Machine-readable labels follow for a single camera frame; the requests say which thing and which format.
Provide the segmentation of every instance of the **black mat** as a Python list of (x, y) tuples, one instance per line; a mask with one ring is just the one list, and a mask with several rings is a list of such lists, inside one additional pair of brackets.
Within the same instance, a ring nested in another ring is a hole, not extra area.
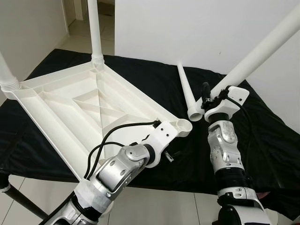
[[(29, 79), (88, 61), (90, 54), (56, 49)], [(176, 66), (117, 56), (105, 56), (105, 63), (175, 116), (187, 119)], [(185, 72), (196, 99), (200, 97), (203, 82), (213, 87), (224, 77), (191, 67), (186, 67)], [(240, 87), (250, 91), (244, 106), (254, 130), (247, 152), (246, 118), (240, 111), (234, 115), (232, 122), (239, 138), (243, 164), (253, 177), (256, 192), (270, 191), (262, 199), (264, 206), (294, 219), (300, 214), (300, 135), (273, 114), (246, 81)], [(207, 127), (204, 120), (194, 122), (188, 137), (177, 138), (168, 147), (175, 161), (169, 163), (162, 157), (157, 167), (144, 170), (131, 186), (216, 194)], [(12, 100), (0, 107), (0, 172), (77, 182), (25, 111)]]

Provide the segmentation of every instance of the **white plastic pipe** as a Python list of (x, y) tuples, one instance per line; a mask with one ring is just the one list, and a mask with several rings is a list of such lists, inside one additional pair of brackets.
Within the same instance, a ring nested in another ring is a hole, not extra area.
[(96, 68), (102, 69), (104, 58), (101, 49), (97, 0), (88, 0), (88, 10), (90, 19), (90, 37), (92, 41), (92, 62)]
[[(299, 30), (300, 4), (211, 90), (211, 97), (218, 96), (228, 85), (239, 85)], [(199, 99), (195, 107), (199, 112), (202, 110), (201, 104), (202, 99)]]
[(182, 64), (180, 64), (180, 63), (177, 64), (177, 68), (178, 68), (179, 77), (180, 77), (180, 81), (181, 81), (181, 85), (182, 85), (182, 89), (183, 89), (183, 93), (184, 93), (184, 98), (186, 99), (186, 102), (187, 102), (188, 118), (191, 121), (198, 121), (201, 119), (202, 114), (197, 112), (197, 110), (195, 109), (196, 101), (195, 101), (194, 95), (192, 93), (192, 90), (189, 86), (186, 73), (184, 72)]
[(5, 96), (9, 99), (14, 99), (14, 95), (12, 94), (12, 91), (20, 88), (19, 81), (11, 73), (1, 52), (0, 52), (0, 86)]

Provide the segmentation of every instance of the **robotic arm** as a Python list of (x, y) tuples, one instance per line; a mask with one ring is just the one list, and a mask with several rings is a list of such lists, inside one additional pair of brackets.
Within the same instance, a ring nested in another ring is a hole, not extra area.
[(218, 224), (270, 225), (256, 192), (251, 188), (251, 178), (245, 172), (237, 148), (238, 139), (233, 124), (229, 121), (244, 104), (249, 91), (231, 86), (222, 90), (214, 100), (208, 97), (210, 94), (208, 88), (206, 91), (207, 93), (202, 95), (207, 96), (204, 98), (202, 108), (205, 110), (205, 120), (210, 123), (208, 128), (210, 161), (217, 182), (217, 202), (222, 206)]
[(155, 167), (161, 153), (178, 135), (168, 122), (162, 122), (145, 140), (124, 146), (90, 178), (82, 179), (74, 194), (45, 225), (96, 225), (113, 200), (145, 167)]

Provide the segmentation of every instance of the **black table leg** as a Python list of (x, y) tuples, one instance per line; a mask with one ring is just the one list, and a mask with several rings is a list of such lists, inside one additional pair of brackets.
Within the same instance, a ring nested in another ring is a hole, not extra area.
[(35, 203), (29, 200), (25, 195), (23, 195), (19, 190), (12, 186), (8, 181), (8, 174), (0, 173), (0, 192), (7, 194), (9, 197), (20, 203), (22, 206), (27, 208), (29, 211), (45, 219), (48, 215), (42, 211)]
[(220, 225), (219, 221), (212, 222), (212, 225)]

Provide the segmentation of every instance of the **white clamp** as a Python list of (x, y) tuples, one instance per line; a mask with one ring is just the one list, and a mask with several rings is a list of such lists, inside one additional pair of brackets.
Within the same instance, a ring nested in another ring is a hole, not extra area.
[(82, 179), (79, 182), (74, 189), (74, 193), (83, 208), (91, 206), (100, 213), (104, 213), (112, 203), (91, 181), (86, 179)]
[(141, 142), (141, 144), (149, 144), (155, 152), (155, 159), (146, 166), (147, 168), (158, 165), (161, 153), (177, 135), (178, 131), (169, 122), (162, 122), (146, 140)]
[[(237, 103), (239, 103), (240, 105), (243, 105), (249, 95), (249, 91), (243, 88), (238, 88), (238, 87), (234, 87), (231, 86), (228, 88), (229, 93), (228, 93), (228, 97), (231, 98), (232, 100), (236, 101)], [(240, 110), (240, 108), (232, 103), (231, 101), (224, 99), (221, 101), (221, 103), (211, 109), (208, 110), (205, 115), (204, 118), (207, 122), (209, 122), (209, 117), (212, 114), (215, 113), (226, 113), (228, 114), (229, 119), (231, 119), (231, 117), (233, 116), (233, 114), (235, 114), (238, 110)]]

